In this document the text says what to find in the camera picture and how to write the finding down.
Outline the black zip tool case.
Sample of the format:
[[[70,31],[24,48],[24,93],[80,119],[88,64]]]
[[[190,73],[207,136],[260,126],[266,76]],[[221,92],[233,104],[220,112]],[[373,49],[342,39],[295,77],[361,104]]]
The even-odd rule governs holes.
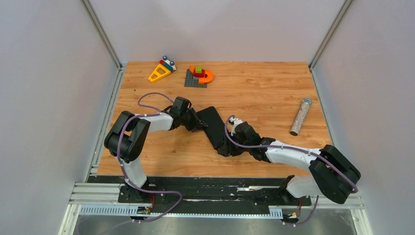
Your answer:
[[[203,121],[207,127],[204,132],[215,150],[219,150],[224,144],[225,124],[215,107],[210,106],[198,111],[198,118]]]

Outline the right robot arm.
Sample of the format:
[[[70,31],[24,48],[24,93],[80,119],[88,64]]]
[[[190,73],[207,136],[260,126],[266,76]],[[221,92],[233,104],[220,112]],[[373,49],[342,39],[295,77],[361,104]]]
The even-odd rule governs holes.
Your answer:
[[[251,125],[231,116],[225,125],[225,145],[248,152],[254,159],[273,164],[291,165],[308,171],[306,177],[288,176],[280,186],[279,197],[285,204],[298,198],[323,195],[337,204],[358,192],[359,170],[334,146],[305,148],[261,137]]]

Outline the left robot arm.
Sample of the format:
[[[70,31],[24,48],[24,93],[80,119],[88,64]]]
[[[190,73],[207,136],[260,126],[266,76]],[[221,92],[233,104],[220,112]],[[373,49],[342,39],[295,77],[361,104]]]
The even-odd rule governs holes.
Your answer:
[[[140,154],[147,135],[159,131],[171,131],[184,126],[189,132],[201,131],[208,127],[202,121],[190,100],[176,97],[171,105],[153,114],[134,114],[123,111],[104,139],[104,147],[116,157],[125,178],[126,186],[132,188],[131,196],[138,202],[145,202],[150,193],[148,179],[143,171]]]

